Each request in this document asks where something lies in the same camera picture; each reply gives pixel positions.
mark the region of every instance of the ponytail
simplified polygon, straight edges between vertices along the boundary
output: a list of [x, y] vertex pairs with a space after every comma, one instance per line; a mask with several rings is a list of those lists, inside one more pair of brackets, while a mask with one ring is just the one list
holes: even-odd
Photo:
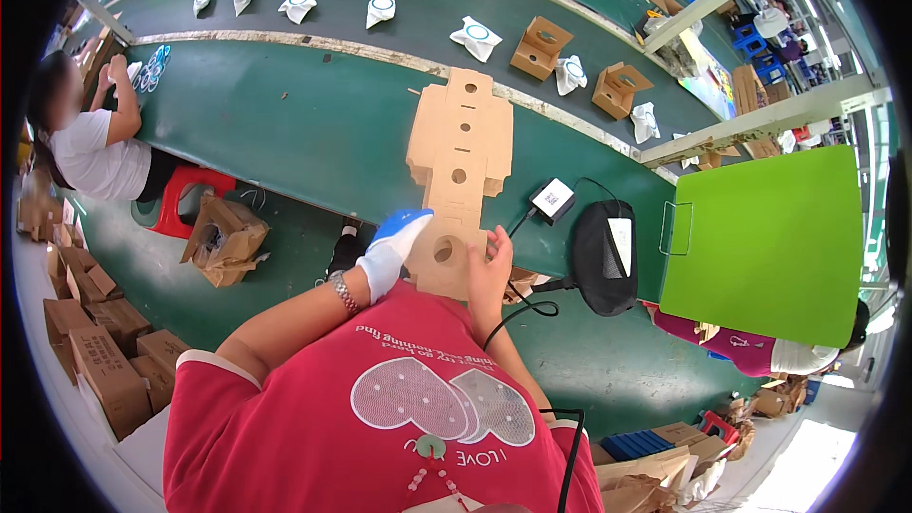
[[69, 56], [57, 50], [38, 63], [38, 70], [32, 79], [28, 91], [28, 105], [26, 106], [26, 119], [35, 130], [35, 166], [46, 169], [54, 183], [62, 188], [73, 189], [60, 173], [54, 153], [51, 151], [49, 140], [52, 131], [48, 126], [48, 106], [51, 99], [58, 94], [60, 87], [66, 83], [69, 71]]

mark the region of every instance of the wristwatch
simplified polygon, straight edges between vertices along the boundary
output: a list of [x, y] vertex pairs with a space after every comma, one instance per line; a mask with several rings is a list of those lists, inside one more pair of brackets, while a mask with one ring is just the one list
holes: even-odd
[[348, 286], [345, 284], [345, 280], [342, 279], [342, 274], [345, 273], [341, 269], [334, 271], [329, 274], [329, 282], [333, 284], [333, 288], [336, 290], [336, 293], [339, 296], [339, 299], [345, 303], [345, 307], [348, 310], [348, 316], [354, 317], [361, 311], [361, 308], [358, 306], [358, 303], [351, 297], [351, 293], [348, 293]]

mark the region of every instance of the black pants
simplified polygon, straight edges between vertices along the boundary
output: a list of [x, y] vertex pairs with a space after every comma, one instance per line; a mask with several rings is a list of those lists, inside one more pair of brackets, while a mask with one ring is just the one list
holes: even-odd
[[343, 234], [336, 242], [333, 248], [333, 258], [326, 268], [326, 275], [331, 274], [339, 269], [351, 269], [355, 267], [355, 260], [364, 255], [367, 246], [361, 243], [357, 236]]
[[174, 174], [178, 165], [196, 166], [190, 161], [185, 161], [179, 156], [165, 153], [155, 147], [152, 148], [152, 162], [149, 165], [149, 176], [146, 177], [146, 186], [136, 198], [137, 202], [152, 202], [158, 200], [165, 192], [165, 187]]

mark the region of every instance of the green board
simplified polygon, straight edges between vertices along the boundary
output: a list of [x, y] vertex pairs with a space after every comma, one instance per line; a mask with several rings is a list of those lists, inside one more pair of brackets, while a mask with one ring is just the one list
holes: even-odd
[[676, 201], [670, 251], [686, 255], [668, 259], [663, 312], [845, 347], [862, 265], [852, 147], [687, 175], [678, 180]]

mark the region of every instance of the blue and white glove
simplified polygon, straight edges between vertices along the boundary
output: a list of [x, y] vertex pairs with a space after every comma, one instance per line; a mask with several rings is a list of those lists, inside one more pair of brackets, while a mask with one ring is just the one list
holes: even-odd
[[368, 251], [355, 262], [368, 276], [371, 305], [396, 285], [415, 239], [433, 218], [431, 209], [397, 210], [377, 228]]

